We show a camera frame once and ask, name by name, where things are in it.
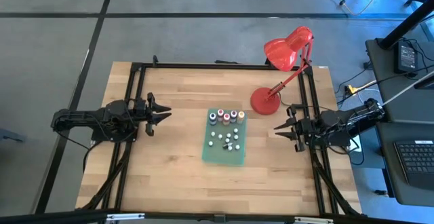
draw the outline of green pegboard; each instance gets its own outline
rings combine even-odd
[[[245,117],[242,124],[238,123],[230,123],[225,126],[222,122],[217,121],[216,125],[210,124],[210,113],[217,114],[218,109],[209,109],[206,120],[206,131],[205,131],[205,139],[203,140],[203,151],[202,151],[202,160],[209,163],[215,164],[225,164],[231,166],[242,166],[244,165],[244,156],[245,156],[245,136],[246,136],[246,124],[247,124],[247,114],[245,113]],[[224,110],[225,113],[230,113],[230,110]],[[238,129],[238,139],[235,140],[233,138],[234,132],[233,130]],[[223,149],[223,145],[225,144],[226,135],[231,133],[231,143],[233,143],[232,151],[227,149]],[[223,135],[222,139],[218,139],[218,135]],[[208,142],[212,141],[213,145],[210,147]]]

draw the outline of wooden tabletop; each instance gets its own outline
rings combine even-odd
[[[130,67],[130,62],[113,63],[102,106],[123,99]],[[328,68],[313,67],[313,71],[319,105],[336,109]],[[288,118],[285,106],[281,105],[273,115],[259,115],[250,106],[250,95],[256,88],[271,88],[289,75],[281,71],[146,69],[142,97],[152,92],[157,103],[172,108],[172,116],[154,128],[154,137],[144,132],[145,123],[140,125],[137,141],[132,146],[121,209],[319,214],[308,149],[296,153],[295,142],[274,134],[273,128]],[[305,83],[311,104],[307,78]],[[281,95],[284,103],[301,103],[297,79]],[[209,108],[247,113],[244,166],[219,166],[202,161]],[[105,181],[112,151],[113,143],[103,142],[90,153],[77,207],[87,204]],[[360,211],[348,156],[329,151],[329,158],[337,188]],[[327,188],[324,183],[322,186],[326,209],[330,211]]]

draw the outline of gray floor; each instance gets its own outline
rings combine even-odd
[[[369,0],[347,0],[355,11]],[[377,0],[367,13],[407,13],[406,0]],[[99,12],[103,0],[0,0],[0,12]],[[109,12],[295,12],[341,13],[331,0],[111,0]],[[0,215],[26,214],[33,208],[56,134],[54,111],[67,107],[95,27],[95,19],[0,19],[0,128],[27,136],[25,143],[0,144]],[[368,60],[364,41],[384,37],[398,21],[303,19],[106,19],[79,103],[95,109],[113,61],[214,62],[216,59],[262,64],[262,46],[300,25],[315,35],[313,61],[327,65],[337,85],[362,70]],[[424,41],[418,27],[409,37]],[[351,84],[374,78],[365,72]],[[375,92],[362,94],[363,98]],[[359,104],[349,99],[343,109]],[[71,138],[88,142],[90,131],[73,130]],[[68,145],[47,210],[72,210],[81,182],[83,149]],[[432,208],[401,206],[378,197],[378,172],[354,172],[363,212],[371,217],[430,222]],[[408,214],[409,211],[421,213]]]

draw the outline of small bottle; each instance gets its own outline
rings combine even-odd
[[[223,125],[227,126],[230,124],[231,116],[229,114],[223,115]]]
[[[217,123],[217,117],[215,113],[210,113],[210,125],[215,125]]]
[[[218,121],[222,121],[223,120],[223,114],[224,114],[224,111],[222,110],[222,109],[219,109],[218,111],[217,111],[217,120]]]
[[[236,111],[231,111],[231,123],[235,123],[237,121],[238,113]]]
[[[242,124],[244,121],[245,114],[243,111],[238,112],[237,123]]]

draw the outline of black bracket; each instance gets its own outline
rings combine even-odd
[[[154,55],[154,56],[152,57],[152,67],[153,67],[153,68],[157,68],[157,63],[158,63],[157,55]]]

